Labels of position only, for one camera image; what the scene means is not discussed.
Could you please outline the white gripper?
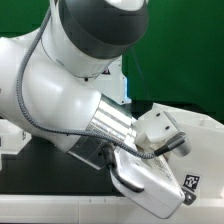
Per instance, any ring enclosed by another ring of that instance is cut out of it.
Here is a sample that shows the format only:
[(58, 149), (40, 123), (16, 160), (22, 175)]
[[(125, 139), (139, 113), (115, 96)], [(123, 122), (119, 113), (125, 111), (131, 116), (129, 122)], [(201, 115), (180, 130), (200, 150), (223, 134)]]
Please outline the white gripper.
[(185, 199), (162, 156), (143, 161), (116, 149), (109, 153), (108, 168), (115, 188), (158, 218), (171, 217)]

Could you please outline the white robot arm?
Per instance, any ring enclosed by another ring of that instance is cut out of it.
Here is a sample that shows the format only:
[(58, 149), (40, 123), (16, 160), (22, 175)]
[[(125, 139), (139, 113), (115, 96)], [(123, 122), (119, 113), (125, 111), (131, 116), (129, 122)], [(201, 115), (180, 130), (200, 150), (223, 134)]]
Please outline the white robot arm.
[(92, 85), (147, 28), (146, 0), (50, 0), (41, 27), (0, 38), (0, 116), (97, 170), (159, 218), (184, 200), (163, 155), (185, 141), (155, 108), (139, 119)]

